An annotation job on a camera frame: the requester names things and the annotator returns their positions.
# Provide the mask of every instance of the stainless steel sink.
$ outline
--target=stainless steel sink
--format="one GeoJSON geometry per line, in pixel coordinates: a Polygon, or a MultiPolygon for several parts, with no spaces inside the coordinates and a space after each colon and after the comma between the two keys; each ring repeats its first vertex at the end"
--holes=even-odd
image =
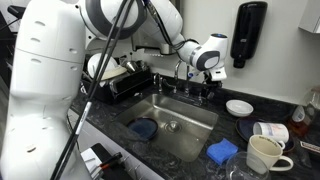
{"type": "Polygon", "coordinates": [[[158,123],[151,143],[186,162],[194,161],[214,125],[218,115],[169,97],[153,94],[115,117],[124,125],[139,117],[148,117],[158,123]]]}

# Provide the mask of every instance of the mug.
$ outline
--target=mug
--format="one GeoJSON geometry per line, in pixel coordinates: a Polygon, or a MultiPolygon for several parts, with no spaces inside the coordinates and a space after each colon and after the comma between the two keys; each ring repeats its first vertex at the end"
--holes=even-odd
{"type": "Polygon", "coordinates": [[[253,134],[268,136],[281,144],[282,149],[289,140],[289,131],[283,124],[256,122],[253,125],[253,134]]]}
{"type": "Polygon", "coordinates": [[[259,157],[270,171],[288,171],[293,167],[293,161],[282,156],[281,146],[273,139],[263,135],[253,135],[249,139],[248,153],[259,157]],[[289,163],[286,167],[274,167],[273,165],[279,160],[289,163]]]}

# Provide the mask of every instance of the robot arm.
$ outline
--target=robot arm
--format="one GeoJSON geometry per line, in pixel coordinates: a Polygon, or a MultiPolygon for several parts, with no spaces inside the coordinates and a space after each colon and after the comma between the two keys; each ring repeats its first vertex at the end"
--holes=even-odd
{"type": "MultiPolygon", "coordinates": [[[[15,46],[0,160],[4,179],[48,179],[53,174],[58,156],[71,137],[66,117],[79,89],[85,38],[90,39],[85,27],[98,38],[106,39],[122,1],[127,2],[80,0],[71,5],[58,0],[32,0],[28,4],[15,46]]],[[[170,43],[186,63],[200,71],[209,71],[212,80],[223,79],[213,74],[224,73],[227,38],[212,35],[202,46],[185,41],[180,35],[182,19],[174,6],[168,0],[152,1],[163,21],[159,28],[144,8],[152,7],[150,2],[135,0],[120,39],[130,37],[143,24],[142,28],[150,36],[170,43]]],[[[80,132],[81,126],[78,127],[76,133],[80,132]]],[[[72,152],[62,178],[90,179],[79,152],[72,152]]]]}
{"type": "Polygon", "coordinates": [[[199,71],[211,74],[212,81],[227,78],[224,60],[228,38],[225,35],[212,34],[203,45],[185,40],[180,34],[182,18],[170,1],[145,0],[144,2],[150,13],[142,29],[149,36],[171,45],[181,60],[199,71]]]}
{"type": "MultiPolygon", "coordinates": [[[[115,17],[122,0],[88,1],[80,0],[82,17],[90,31],[98,38],[105,39],[109,33],[112,19],[115,17]]],[[[136,1],[131,8],[122,39],[131,36],[138,28],[160,43],[167,43],[176,50],[181,60],[199,71],[211,74],[212,81],[226,79],[224,60],[228,38],[222,34],[212,34],[206,43],[199,45],[185,40],[180,34],[183,21],[181,15],[169,0],[136,1]]]]}

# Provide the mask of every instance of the dish rack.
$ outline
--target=dish rack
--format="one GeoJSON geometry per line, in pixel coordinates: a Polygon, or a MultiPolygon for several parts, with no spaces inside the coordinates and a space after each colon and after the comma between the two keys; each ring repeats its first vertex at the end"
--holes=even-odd
{"type": "MultiPolygon", "coordinates": [[[[85,89],[88,91],[91,82],[82,79],[85,89]]],[[[133,96],[135,93],[143,90],[144,88],[152,85],[152,75],[150,69],[139,71],[124,77],[111,85],[111,80],[104,86],[98,86],[94,97],[106,104],[116,104],[128,97],[133,96]]]]}

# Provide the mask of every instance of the blue sponge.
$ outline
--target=blue sponge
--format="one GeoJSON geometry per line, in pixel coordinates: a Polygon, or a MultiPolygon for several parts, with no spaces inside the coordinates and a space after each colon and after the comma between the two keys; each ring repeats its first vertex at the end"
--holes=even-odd
{"type": "Polygon", "coordinates": [[[237,151],[237,146],[223,138],[221,142],[209,146],[207,155],[221,166],[223,161],[229,159],[232,155],[237,153],[237,151]]]}

